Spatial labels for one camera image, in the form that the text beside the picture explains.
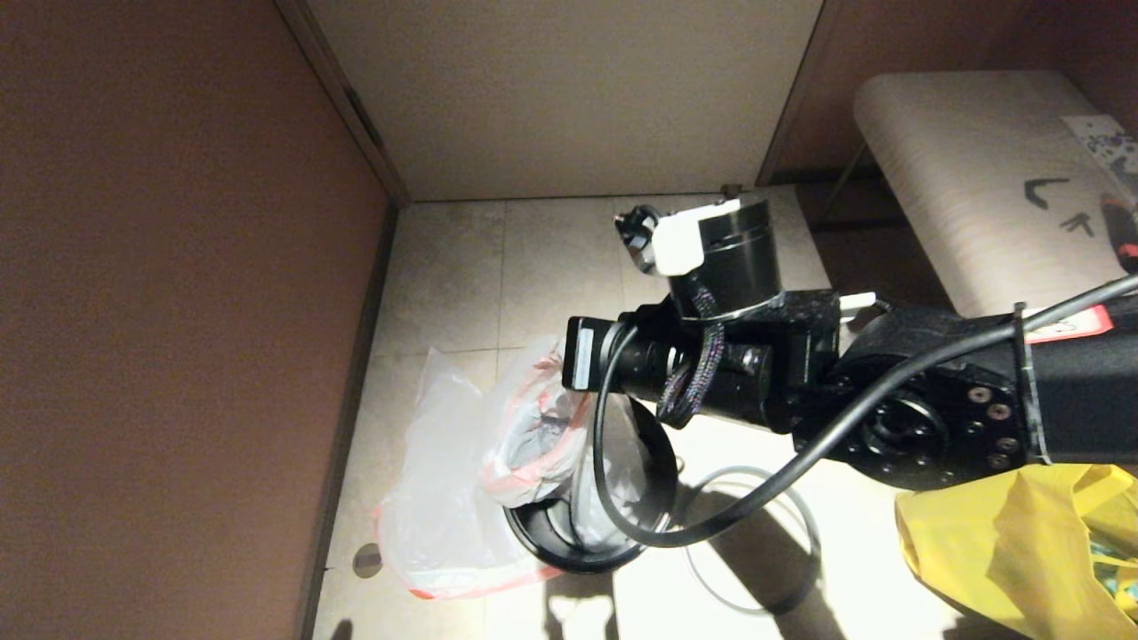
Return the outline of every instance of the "white wall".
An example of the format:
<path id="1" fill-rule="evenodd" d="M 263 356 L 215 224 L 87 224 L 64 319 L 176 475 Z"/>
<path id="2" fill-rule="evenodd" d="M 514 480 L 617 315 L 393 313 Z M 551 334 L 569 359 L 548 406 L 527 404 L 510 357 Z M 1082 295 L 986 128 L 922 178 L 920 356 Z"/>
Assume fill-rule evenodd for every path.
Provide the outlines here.
<path id="1" fill-rule="evenodd" d="M 310 0 L 419 200 L 753 183 L 820 0 Z"/>

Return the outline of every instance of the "plastic bag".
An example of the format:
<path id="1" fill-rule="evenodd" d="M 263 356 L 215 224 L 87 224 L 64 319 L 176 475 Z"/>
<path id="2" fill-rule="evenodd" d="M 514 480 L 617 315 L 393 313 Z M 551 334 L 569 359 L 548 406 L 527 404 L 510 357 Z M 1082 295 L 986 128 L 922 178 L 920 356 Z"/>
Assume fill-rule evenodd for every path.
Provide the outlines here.
<path id="1" fill-rule="evenodd" d="M 560 498 L 572 506 L 566 524 L 582 545 L 594 551 L 620 547 L 627 539 L 604 512 L 593 478 L 589 440 L 596 394 L 561 386 L 561 348 L 558 338 L 538 338 L 487 396 L 486 428 L 497 436 L 483 467 L 483 489 L 511 508 Z M 608 402 L 609 491 L 618 507 L 627 507 L 646 489 L 648 453 L 636 435 L 628 399 L 613 394 Z"/>
<path id="2" fill-rule="evenodd" d="M 592 416 L 596 396 L 589 396 L 588 407 Z M 644 443 L 636 436 L 636 422 L 632 405 L 625 395 L 609 395 L 604 409 L 604 469 L 609 481 L 612 501 L 625 515 L 625 518 L 640 526 L 651 526 L 640 523 L 638 517 L 630 512 L 648 490 L 648 475 L 644 473 L 649 459 Z M 593 551 L 603 551 L 627 545 L 628 539 L 604 511 L 601 497 L 596 491 L 593 475 L 593 448 L 588 446 L 580 456 L 580 462 L 574 476 L 574 484 L 567 499 L 571 502 L 570 525 L 580 543 Z"/>
<path id="3" fill-rule="evenodd" d="M 561 386 L 556 338 L 542 337 L 514 359 L 486 399 L 484 428 L 495 434 L 483 489 L 504 507 L 537 502 L 561 489 L 585 450 L 593 403 Z"/>
<path id="4" fill-rule="evenodd" d="M 1031 465 L 900 495 L 897 520 L 909 568 L 962 605 L 1032 638 L 1138 639 L 1138 481 L 1118 467 Z M 1113 593 L 1096 577 L 1108 568 Z"/>
<path id="5" fill-rule="evenodd" d="M 427 358 L 406 458 L 377 518 L 384 564 L 420 598 L 472 598 L 560 573 L 537 560 L 478 483 L 494 442 L 483 394 L 436 351 Z"/>

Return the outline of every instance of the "wire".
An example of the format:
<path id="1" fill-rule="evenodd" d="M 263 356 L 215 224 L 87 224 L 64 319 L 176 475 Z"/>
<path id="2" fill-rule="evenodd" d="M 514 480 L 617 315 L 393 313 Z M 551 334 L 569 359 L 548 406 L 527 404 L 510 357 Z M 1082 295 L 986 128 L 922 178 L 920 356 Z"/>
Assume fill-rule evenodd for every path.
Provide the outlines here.
<path id="1" fill-rule="evenodd" d="M 694 289 L 692 305 L 695 306 L 700 318 L 717 315 L 718 307 L 711 292 L 694 274 L 687 274 L 685 278 Z M 725 336 L 723 322 L 711 322 L 703 327 L 703 342 L 700 346 L 699 361 L 694 369 L 690 362 L 685 362 L 668 376 L 668 380 L 663 385 L 663 393 L 660 394 L 660 400 L 655 404 L 658 420 L 682 429 L 691 421 L 692 416 L 699 412 L 703 396 L 707 395 L 716 371 L 719 370 L 719 362 L 726 350 Z"/>
<path id="2" fill-rule="evenodd" d="M 1028 318 L 1023 322 L 1024 330 L 1032 331 L 1040 327 L 1046 327 L 1087 307 L 1104 303 L 1135 289 L 1138 289 L 1138 274 L 1113 280 Z M 800 453 L 775 471 L 767 482 L 757 486 L 734 504 L 703 522 L 678 531 L 662 532 L 648 531 L 628 522 L 620 514 L 619 509 L 617 509 L 617 506 L 613 504 L 612 497 L 609 494 L 608 481 L 604 476 L 604 442 L 602 440 L 604 429 L 604 400 L 612 387 L 612 376 L 616 372 L 615 363 L 635 335 L 636 327 L 628 328 L 617 345 L 612 358 L 610 358 L 609 367 L 605 369 L 604 378 L 601 383 L 601 391 L 596 402 L 595 427 L 593 429 L 593 474 L 596 478 L 596 490 L 604 511 L 612 519 L 612 523 L 617 525 L 617 528 L 628 538 L 649 547 L 686 547 L 719 535 L 785 491 L 798 478 L 802 477 L 810 467 L 817 463 L 818 460 L 824 458 L 830 450 L 836 446 L 846 437 L 846 434 L 860 424 L 865 416 L 884 400 L 885 396 L 909 381 L 914 376 L 941 362 L 1012 339 L 1015 336 L 1015 326 L 1011 322 L 1005 322 L 989 327 L 921 355 L 902 360 L 866 387 L 817 437 L 807 443 Z"/>
<path id="3" fill-rule="evenodd" d="M 704 487 L 715 484 L 717 482 L 723 482 L 720 481 L 720 478 L 731 475 L 751 476 L 759 478 L 760 481 L 764 481 L 770 477 L 770 471 L 766 469 L 760 469 L 758 467 L 741 467 L 741 466 L 719 469 L 718 471 L 703 478 L 702 481 L 699 482 L 699 484 L 692 487 L 691 498 L 685 500 L 683 503 L 681 503 L 679 507 L 676 508 L 676 518 L 681 523 L 683 523 L 685 516 L 687 515 L 687 509 L 691 508 L 692 502 L 695 501 L 695 498 L 699 495 L 699 493 L 703 491 Z M 758 607 L 745 607 L 743 605 L 732 602 L 731 600 L 721 596 L 718 591 L 716 591 L 708 583 L 707 579 L 703 577 L 703 574 L 701 574 L 700 571 L 695 567 L 695 559 L 692 558 L 692 548 L 684 547 L 684 557 L 687 559 L 687 568 L 691 569 L 692 575 L 695 576 L 695 580 L 703 586 L 703 589 L 708 593 L 711 594 L 712 598 L 719 600 L 719 602 L 721 602 L 724 606 L 729 607 L 739 613 L 748 615 L 775 615 L 775 616 L 783 615 L 785 613 L 794 610 L 795 607 L 801 605 L 802 601 L 805 601 L 810 596 L 810 592 L 814 591 L 814 588 L 818 584 L 819 580 L 822 579 L 822 540 L 818 536 L 818 523 L 815 522 L 814 514 L 810 512 L 810 508 L 807 506 L 806 500 L 803 500 L 802 497 L 799 495 L 797 491 L 794 491 L 794 487 L 787 489 L 784 495 L 789 498 L 791 502 L 794 503 L 794 508 L 798 509 L 799 515 L 802 517 L 802 528 L 806 530 L 806 536 L 810 542 L 810 557 L 809 557 L 809 566 L 807 575 L 803 577 L 802 582 L 798 585 L 798 588 L 791 593 L 787 593 L 786 597 L 783 598 L 782 600 L 767 607 L 764 607 L 762 605 L 759 605 Z"/>

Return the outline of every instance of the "black cylindrical motor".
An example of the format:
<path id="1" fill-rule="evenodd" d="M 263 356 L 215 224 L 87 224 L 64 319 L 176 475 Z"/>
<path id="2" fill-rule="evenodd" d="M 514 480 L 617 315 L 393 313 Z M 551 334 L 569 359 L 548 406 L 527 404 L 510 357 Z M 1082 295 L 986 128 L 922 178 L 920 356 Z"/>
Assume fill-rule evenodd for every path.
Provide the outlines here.
<path id="1" fill-rule="evenodd" d="M 780 298 L 782 281 L 767 202 L 745 204 L 726 215 L 700 221 L 703 264 L 668 278 L 671 300 L 687 321 L 726 321 Z M 701 318 L 692 301 L 698 287 L 715 300 L 716 314 Z"/>

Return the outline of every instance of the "red label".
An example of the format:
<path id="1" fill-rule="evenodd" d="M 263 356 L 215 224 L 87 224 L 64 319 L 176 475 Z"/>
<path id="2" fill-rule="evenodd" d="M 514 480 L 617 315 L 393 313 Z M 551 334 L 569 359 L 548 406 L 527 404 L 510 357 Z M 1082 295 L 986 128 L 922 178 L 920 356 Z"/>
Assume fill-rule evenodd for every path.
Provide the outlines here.
<path id="1" fill-rule="evenodd" d="M 1024 342 L 1028 344 L 1040 344 L 1071 338 L 1086 338 L 1087 336 L 1105 334 L 1113 328 L 1114 322 L 1111 322 L 1111 315 L 1106 312 L 1106 307 L 1098 305 L 1086 311 L 1080 311 L 1054 325 L 1036 329 L 1024 336 Z"/>

